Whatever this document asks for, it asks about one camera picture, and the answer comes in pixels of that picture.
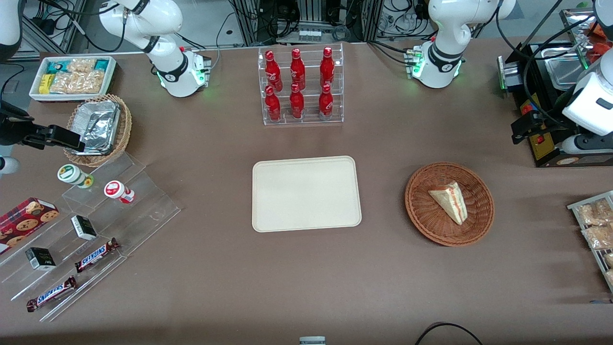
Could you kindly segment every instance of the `wicker basket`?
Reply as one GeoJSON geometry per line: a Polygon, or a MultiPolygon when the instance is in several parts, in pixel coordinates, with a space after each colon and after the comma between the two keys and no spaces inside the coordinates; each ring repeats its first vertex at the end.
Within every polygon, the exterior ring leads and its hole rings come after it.
{"type": "Polygon", "coordinates": [[[489,189],[474,172],[450,162],[438,162],[417,170],[405,190],[406,211],[415,227],[444,246],[473,244],[490,230],[494,202],[489,189]],[[468,218],[457,225],[430,196],[429,190],[456,181],[462,190],[468,218]]]}
{"type": "MultiPolygon", "coordinates": [[[[114,101],[121,106],[121,114],[120,114],[120,122],[117,124],[117,134],[115,135],[115,142],[113,143],[113,151],[106,156],[78,156],[70,153],[67,149],[64,149],[64,154],[68,159],[77,164],[77,165],[85,165],[90,166],[92,168],[96,168],[102,165],[107,160],[111,159],[115,155],[118,155],[128,146],[128,141],[130,140],[130,130],[132,130],[132,115],[130,114],[130,109],[126,106],[121,98],[115,95],[104,95],[95,97],[92,99],[88,99],[85,101],[86,103],[90,102],[101,102],[101,101],[114,101]]],[[[78,107],[75,111],[72,112],[72,116],[68,120],[68,128],[72,127],[72,121],[75,118],[75,114],[77,113],[78,107]]]]}

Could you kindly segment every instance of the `table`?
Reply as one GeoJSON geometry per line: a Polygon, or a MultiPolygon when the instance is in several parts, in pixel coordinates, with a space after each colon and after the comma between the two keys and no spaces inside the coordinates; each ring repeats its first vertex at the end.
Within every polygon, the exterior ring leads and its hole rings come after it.
{"type": "MultiPolygon", "coordinates": [[[[160,87],[145,55],[116,55],[114,93],[134,121],[128,152],[184,209],[51,323],[0,289],[0,343],[410,344],[441,320],[487,344],[611,343],[612,307],[587,304],[606,284],[565,208],[612,189],[611,169],[537,169],[528,146],[511,143],[517,112],[496,73],[509,52],[475,40],[458,78],[431,90],[370,46],[345,44],[345,122],[312,128],[262,124],[256,49],[223,51],[211,87],[185,99],[160,87]],[[334,155],[356,161],[359,226],[252,229],[256,162],[334,155]],[[411,174],[443,160],[479,174],[495,200],[493,227],[473,246],[439,246],[406,214],[411,174]]],[[[32,102],[29,112],[63,125],[74,107],[32,102]]],[[[0,209],[67,189],[55,176],[62,150],[13,152],[22,172],[0,179],[0,209]]],[[[430,344],[470,343],[433,333],[430,344]]]]}

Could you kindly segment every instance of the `sandwich slice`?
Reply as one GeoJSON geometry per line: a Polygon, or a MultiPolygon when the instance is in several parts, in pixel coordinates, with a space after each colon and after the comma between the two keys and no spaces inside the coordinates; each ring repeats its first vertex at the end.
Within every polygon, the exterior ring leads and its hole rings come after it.
{"type": "Polygon", "coordinates": [[[428,193],[458,225],[468,218],[464,197],[457,182],[429,190],[428,193]]]}

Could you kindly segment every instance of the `red cookie box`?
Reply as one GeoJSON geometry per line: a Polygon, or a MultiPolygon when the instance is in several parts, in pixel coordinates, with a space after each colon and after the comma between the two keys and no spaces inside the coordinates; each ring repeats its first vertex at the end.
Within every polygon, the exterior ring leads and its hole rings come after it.
{"type": "Polygon", "coordinates": [[[54,204],[28,198],[0,217],[0,254],[59,215],[54,204]]]}

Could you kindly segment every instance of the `red bottle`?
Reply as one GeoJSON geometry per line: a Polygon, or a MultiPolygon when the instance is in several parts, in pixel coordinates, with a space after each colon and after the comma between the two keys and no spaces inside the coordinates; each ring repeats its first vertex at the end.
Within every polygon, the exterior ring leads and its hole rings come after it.
{"type": "Polygon", "coordinates": [[[292,105],[292,116],[298,120],[302,118],[305,110],[305,98],[300,92],[298,83],[292,84],[292,94],[289,96],[289,102],[292,105]]]}
{"type": "Polygon", "coordinates": [[[332,102],[334,102],[334,98],[330,94],[330,84],[325,84],[321,91],[321,95],[319,95],[319,118],[328,121],[332,118],[332,102]]]}
{"type": "Polygon", "coordinates": [[[330,47],[324,48],[324,58],[319,65],[319,73],[321,75],[319,79],[321,87],[324,87],[326,83],[332,85],[334,81],[334,60],[332,60],[332,48],[330,47]]]}
{"type": "Polygon", "coordinates": [[[266,92],[266,98],[264,98],[264,103],[266,103],[266,110],[268,111],[270,121],[281,121],[281,104],[279,103],[279,99],[275,95],[275,89],[273,89],[270,85],[266,85],[266,88],[264,90],[266,92]]]}
{"type": "Polygon", "coordinates": [[[304,90],[307,87],[307,74],[298,48],[292,49],[292,64],[289,70],[292,73],[292,83],[298,83],[300,89],[304,90]]]}
{"type": "Polygon", "coordinates": [[[279,64],[275,61],[275,54],[269,50],[264,56],[266,57],[266,78],[268,84],[275,88],[275,91],[281,92],[283,90],[283,82],[281,81],[281,69],[279,64]]]}

